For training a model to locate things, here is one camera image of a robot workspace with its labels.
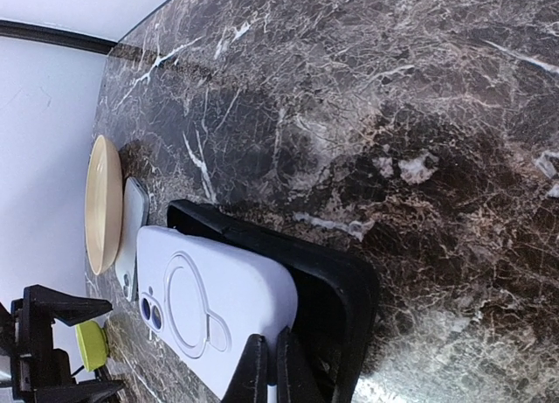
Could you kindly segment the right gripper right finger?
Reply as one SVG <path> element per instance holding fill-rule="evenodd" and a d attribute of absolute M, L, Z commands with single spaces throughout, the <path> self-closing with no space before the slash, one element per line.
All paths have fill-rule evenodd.
<path fill-rule="evenodd" d="M 288 327 L 278 336 L 276 371 L 279 403 L 324 402 L 305 353 Z"/>

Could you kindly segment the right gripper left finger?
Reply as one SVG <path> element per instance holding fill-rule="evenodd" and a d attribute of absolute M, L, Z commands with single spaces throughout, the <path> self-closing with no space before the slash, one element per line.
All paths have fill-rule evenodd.
<path fill-rule="evenodd" d="M 221 399 L 223 403 L 267 402 L 267 344 L 263 336 L 252 334 Z"/>

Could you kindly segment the lavender phone case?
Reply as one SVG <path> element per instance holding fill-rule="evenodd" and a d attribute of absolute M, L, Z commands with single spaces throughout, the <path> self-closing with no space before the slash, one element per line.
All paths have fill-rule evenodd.
<path fill-rule="evenodd" d="M 277 336 L 293 326 L 298 308 L 285 267 L 161 226 L 142 227 L 136 245 L 142 321 L 218 398 L 250 335 L 264 337 L 275 360 Z"/>

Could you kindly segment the silver white phone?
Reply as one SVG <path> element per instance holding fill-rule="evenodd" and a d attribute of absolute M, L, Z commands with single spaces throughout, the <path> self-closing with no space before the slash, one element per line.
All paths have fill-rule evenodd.
<path fill-rule="evenodd" d="M 121 242 L 114 268 L 124 297 L 133 302 L 137 297 L 136 239 L 148 221 L 148 194 L 135 177 L 128 177 L 123 195 Z"/>

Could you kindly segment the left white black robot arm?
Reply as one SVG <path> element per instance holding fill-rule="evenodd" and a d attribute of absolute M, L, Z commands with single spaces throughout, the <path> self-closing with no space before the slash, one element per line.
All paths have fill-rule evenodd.
<path fill-rule="evenodd" d="M 68 295 L 42 285 L 24 289 L 23 297 L 1 308 L 1 355 L 7 358 L 16 402 L 101 402 L 122 390 L 119 379 L 77 382 L 66 351 L 53 345 L 52 326 L 68 327 L 93 320 L 113 309 L 103 299 Z"/>

